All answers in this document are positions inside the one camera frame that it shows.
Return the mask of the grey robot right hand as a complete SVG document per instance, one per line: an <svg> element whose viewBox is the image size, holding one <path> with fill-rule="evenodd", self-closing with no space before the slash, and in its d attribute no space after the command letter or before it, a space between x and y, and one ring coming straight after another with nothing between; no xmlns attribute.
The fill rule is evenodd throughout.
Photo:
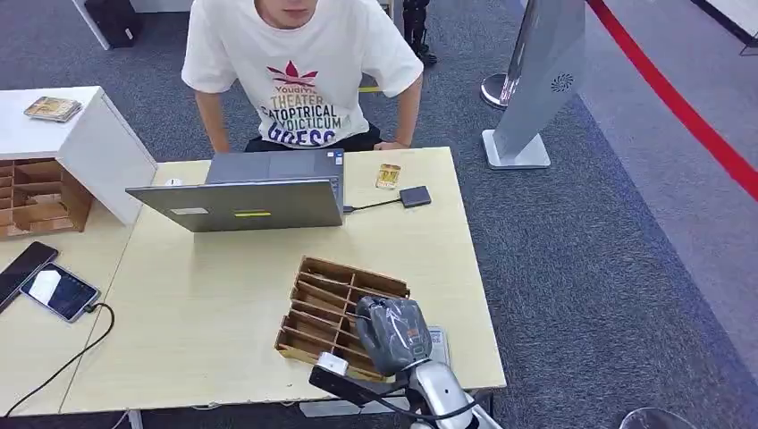
<svg viewBox="0 0 758 429"><path fill-rule="evenodd" d="M358 337L380 374L394 376L430 359L431 334L415 300L363 297L356 315Z"/></svg>

